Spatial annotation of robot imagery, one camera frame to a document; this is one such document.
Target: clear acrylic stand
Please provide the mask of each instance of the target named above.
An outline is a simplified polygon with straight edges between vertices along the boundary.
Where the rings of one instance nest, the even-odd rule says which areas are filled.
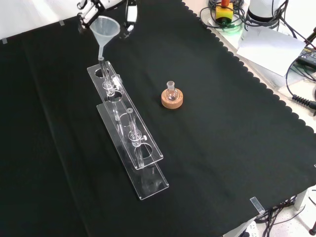
[[[127,174],[140,200],[169,187],[157,161],[161,151],[148,131],[119,75],[102,57],[103,47],[119,33],[112,18],[99,16],[91,25],[99,43],[99,65],[88,68],[103,101],[97,106]]]

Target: black tablecloth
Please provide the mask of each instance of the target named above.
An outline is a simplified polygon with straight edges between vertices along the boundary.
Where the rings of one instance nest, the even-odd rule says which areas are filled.
[[[108,15],[122,21],[124,9]],[[7,179],[13,180],[6,188],[21,183],[4,197],[8,202],[16,198],[18,216],[22,212],[25,219],[31,212],[28,195],[37,203],[42,199],[37,192],[45,192],[53,200],[35,211],[54,212],[38,222],[60,216],[77,223],[76,230],[67,228],[73,236],[84,235],[79,213],[93,237],[218,237],[258,214],[250,198],[269,208],[316,183],[312,129],[247,72],[181,1],[143,0],[132,35],[110,42],[104,52],[164,154],[159,165],[170,188],[138,200],[96,110],[101,100],[86,68],[98,63],[98,45],[91,32],[80,35],[77,28],[72,18],[65,26],[52,24],[1,46],[7,54],[0,65],[2,136],[5,149],[10,147],[2,160]],[[160,104],[169,80],[184,93],[184,104],[175,111]],[[41,134],[34,137],[37,130]],[[47,186],[42,183],[46,176]],[[25,186],[29,177],[42,186]],[[21,204],[28,209],[18,210]],[[14,231],[11,223],[24,225],[24,219],[16,221],[7,212],[8,232]]]

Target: plastic funnel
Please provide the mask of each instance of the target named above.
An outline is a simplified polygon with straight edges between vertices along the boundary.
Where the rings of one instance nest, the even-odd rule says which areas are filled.
[[[107,16],[99,16],[90,26],[94,37],[100,45],[99,57],[102,56],[103,47],[117,36],[120,31],[119,23]]]

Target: white table surface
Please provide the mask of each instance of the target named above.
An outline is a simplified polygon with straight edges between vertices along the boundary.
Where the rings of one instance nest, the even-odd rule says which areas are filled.
[[[78,13],[78,1],[79,0],[1,0],[0,39],[73,17]],[[315,20],[309,22],[304,18],[304,26],[302,27],[301,21],[297,21],[298,14],[300,13],[304,17],[309,16],[315,18],[314,9],[316,7],[303,7],[303,1],[310,1],[310,4],[316,4],[316,0],[290,0],[291,4],[289,4],[286,19],[292,27],[307,37],[315,27],[315,25],[313,25]],[[183,0],[183,2],[190,10],[199,15],[200,10],[207,6],[208,0]],[[209,18],[209,11],[206,10],[202,18],[206,22]],[[234,43],[232,39],[236,40],[237,37],[234,36],[232,39],[226,37],[225,39],[216,30],[213,30],[213,32],[220,41],[224,43],[224,46],[236,55],[237,50],[233,46],[233,44],[236,45],[236,43]],[[293,102],[286,88],[272,88],[270,86],[271,84],[269,84],[269,77],[272,75],[269,75],[267,70],[258,69],[249,60],[238,55],[236,56],[245,63],[245,66],[248,67],[250,72],[258,77],[262,83],[266,84],[268,88],[271,88],[287,106],[292,108],[294,113],[299,115],[300,119],[305,121],[306,125],[312,127],[314,132],[316,132],[316,117],[313,117],[311,110]],[[309,100],[315,100],[313,93],[316,89],[316,83],[304,80],[291,85],[290,88],[294,94],[303,96]]]

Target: funnel stem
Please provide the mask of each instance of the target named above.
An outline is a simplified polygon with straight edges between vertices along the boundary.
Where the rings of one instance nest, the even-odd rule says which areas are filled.
[[[99,58],[99,64],[101,67],[101,72],[104,78],[104,88],[107,92],[108,96],[113,96],[115,94],[114,89],[113,89],[113,84],[110,81],[109,73],[108,70],[105,66],[105,60],[104,57]]]
[[[102,56],[103,56],[103,46],[100,46],[98,58],[101,58]]]

